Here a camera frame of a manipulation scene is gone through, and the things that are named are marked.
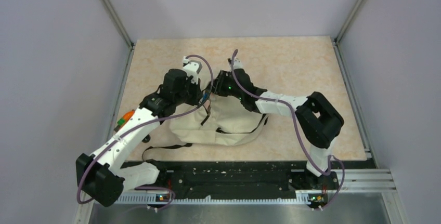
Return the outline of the orange tape dispenser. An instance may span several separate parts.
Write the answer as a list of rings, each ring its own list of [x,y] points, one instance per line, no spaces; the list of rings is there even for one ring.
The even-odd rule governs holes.
[[[135,110],[130,110],[126,112],[118,121],[117,121],[117,127],[121,128],[123,127],[134,115]]]

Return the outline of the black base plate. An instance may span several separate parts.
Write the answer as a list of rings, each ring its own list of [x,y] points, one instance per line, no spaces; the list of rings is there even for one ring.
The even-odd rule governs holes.
[[[306,162],[165,162],[152,161],[160,173],[154,186],[176,198],[214,200],[294,199],[301,190],[328,193],[339,187],[335,172],[316,177]]]

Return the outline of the beige canvas backpack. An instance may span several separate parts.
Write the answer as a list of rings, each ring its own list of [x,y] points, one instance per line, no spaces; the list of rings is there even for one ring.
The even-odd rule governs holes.
[[[163,138],[152,140],[142,160],[228,160],[235,148],[255,141],[268,122],[268,115],[246,110],[240,100],[210,94],[196,111],[167,121]]]

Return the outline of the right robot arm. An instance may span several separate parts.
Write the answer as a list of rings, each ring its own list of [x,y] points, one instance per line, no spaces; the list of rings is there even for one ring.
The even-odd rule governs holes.
[[[291,117],[302,150],[307,157],[305,182],[320,188],[330,175],[334,139],[340,134],[344,119],[320,92],[294,97],[256,87],[244,69],[221,70],[214,80],[213,93],[237,98],[250,112]]]

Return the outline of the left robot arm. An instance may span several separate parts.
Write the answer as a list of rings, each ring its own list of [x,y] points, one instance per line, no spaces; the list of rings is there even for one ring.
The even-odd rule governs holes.
[[[105,144],[92,154],[82,153],[75,161],[77,202],[84,204],[81,192],[104,207],[114,204],[120,195],[149,184],[154,189],[166,185],[167,176],[154,165],[142,163],[122,168],[134,148],[163,122],[177,118],[176,108],[188,104],[199,108],[204,98],[200,88],[200,69],[185,66],[170,69],[158,89],[145,96],[127,120]]]

